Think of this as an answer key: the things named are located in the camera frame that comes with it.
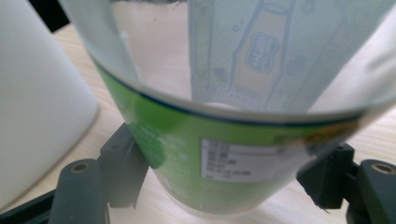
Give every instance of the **table surface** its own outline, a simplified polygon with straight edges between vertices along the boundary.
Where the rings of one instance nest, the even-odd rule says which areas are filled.
[[[99,112],[91,128],[80,141],[25,192],[9,208],[25,203],[56,188],[57,178],[66,164],[86,158],[96,159],[99,149],[123,123],[102,79],[72,25],[55,34],[66,54],[78,68],[99,103]],[[356,149],[355,162],[376,159],[396,162],[396,107],[347,141]],[[175,205],[166,195],[151,170],[145,180],[137,208],[110,209],[111,223],[347,223],[342,209],[324,211],[317,208],[304,189],[294,181],[247,215],[228,221],[213,221],[194,217]]]

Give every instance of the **white label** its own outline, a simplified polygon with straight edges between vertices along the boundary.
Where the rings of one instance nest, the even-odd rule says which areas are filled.
[[[201,142],[201,177],[234,183],[265,182],[295,175],[310,160],[303,146],[246,146]]]

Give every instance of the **wooden table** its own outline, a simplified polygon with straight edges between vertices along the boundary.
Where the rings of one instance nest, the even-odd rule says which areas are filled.
[[[9,208],[27,202],[56,188],[57,178],[66,164],[79,159],[99,156],[99,149],[123,123],[104,83],[98,76],[87,52],[72,25],[55,34],[79,72],[96,95],[100,110],[96,121],[70,152],[42,179]],[[370,127],[348,140],[357,151],[355,161],[377,159],[396,163],[396,107]],[[151,171],[144,183],[137,208],[110,209],[112,223],[346,223],[347,203],[341,210],[323,211],[317,208],[297,181],[290,183],[259,208],[247,215],[228,221],[211,221],[194,217],[175,205],[166,195]]]

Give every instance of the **white object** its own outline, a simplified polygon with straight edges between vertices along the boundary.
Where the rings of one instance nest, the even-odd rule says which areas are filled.
[[[97,103],[23,1],[0,7],[0,208],[34,184],[85,133]]]

